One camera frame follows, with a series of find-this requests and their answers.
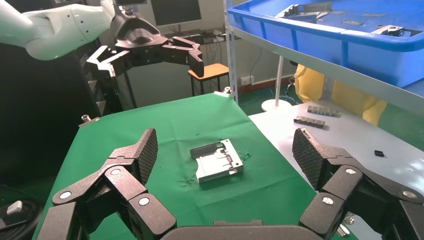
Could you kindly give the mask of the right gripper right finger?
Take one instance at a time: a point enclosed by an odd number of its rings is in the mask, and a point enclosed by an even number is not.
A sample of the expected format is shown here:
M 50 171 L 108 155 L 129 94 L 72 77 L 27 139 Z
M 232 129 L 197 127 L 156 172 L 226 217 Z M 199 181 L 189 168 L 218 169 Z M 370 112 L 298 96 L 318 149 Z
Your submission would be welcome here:
M 317 191 L 299 224 L 331 239 L 348 213 L 360 216 L 384 240 L 424 237 L 424 197 L 366 169 L 345 149 L 320 143 L 305 128 L 294 132 L 292 153 Z

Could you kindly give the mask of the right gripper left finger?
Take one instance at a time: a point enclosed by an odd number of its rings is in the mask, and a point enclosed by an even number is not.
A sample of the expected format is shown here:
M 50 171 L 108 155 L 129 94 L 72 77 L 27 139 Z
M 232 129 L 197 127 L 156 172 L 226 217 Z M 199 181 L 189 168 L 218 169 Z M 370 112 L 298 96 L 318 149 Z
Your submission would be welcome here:
M 157 154 L 157 133 L 153 128 L 147 128 L 135 144 L 115 149 L 99 170 L 52 197 L 52 207 L 37 238 L 88 240 L 112 214 L 118 214 L 139 240 L 163 237 L 177 222 L 146 187 Z

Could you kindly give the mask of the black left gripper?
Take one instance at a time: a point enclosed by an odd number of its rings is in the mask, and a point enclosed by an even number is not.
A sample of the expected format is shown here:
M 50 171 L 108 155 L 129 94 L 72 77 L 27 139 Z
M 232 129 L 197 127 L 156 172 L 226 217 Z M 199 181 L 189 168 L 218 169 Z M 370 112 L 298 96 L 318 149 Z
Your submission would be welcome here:
M 157 64 L 163 61 L 186 65 L 198 77 L 204 76 L 203 53 L 200 44 L 174 36 L 167 39 L 147 20 L 136 14 L 120 13 L 112 18 L 115 50 L 100 46 L 86 63 L 96 80 L 109 80 L 131 67 Z

